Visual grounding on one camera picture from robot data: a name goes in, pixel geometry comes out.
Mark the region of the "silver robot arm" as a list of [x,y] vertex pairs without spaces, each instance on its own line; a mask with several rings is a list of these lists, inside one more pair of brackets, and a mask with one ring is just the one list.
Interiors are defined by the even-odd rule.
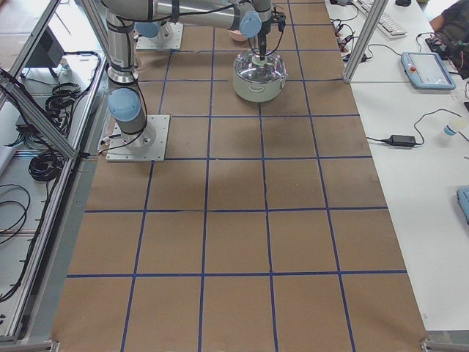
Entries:
[[156,43],[164,43],[173,37],[173,29],[167,22],[135,22],[135,30],[142,36]]
[[156,137],[135,69],[134,32],[156,37],[162,23],[177,22],[239,31],[250,48],[234,59],[236,94],[262,103],[274,99],[284,87],[284,60],[276,50],[268,50],[267,35],[272,26],[282,32],[286,16],[271,1],[104,1],[103,6],[109,42],[108,109],[131,151],[150,146]]

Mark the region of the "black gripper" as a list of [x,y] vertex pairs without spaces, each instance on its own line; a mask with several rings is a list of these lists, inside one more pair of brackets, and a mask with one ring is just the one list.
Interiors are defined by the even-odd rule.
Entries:
[[258,11],[262,26],[257,38],[259,40],[259,58],[265,58],[267,53],[267,35],[270,33],[271,26],[277,26],[278,30],[283,33],[286,26],[286,15],[277,9],[269,9]]

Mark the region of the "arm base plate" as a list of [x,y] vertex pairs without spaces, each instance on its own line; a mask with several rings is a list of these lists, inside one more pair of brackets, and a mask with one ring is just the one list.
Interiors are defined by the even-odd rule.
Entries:
[[169,124],[169,115],[149,115],[146,128],[136,138],[121,133],[115,122],[113,134],[118,134],[118,137],[111,139],[106,160],[108,162],[164,161]]
[[135,30],[139,34],[137,51],[180,50],[183,33],[182,23],[136,22]]

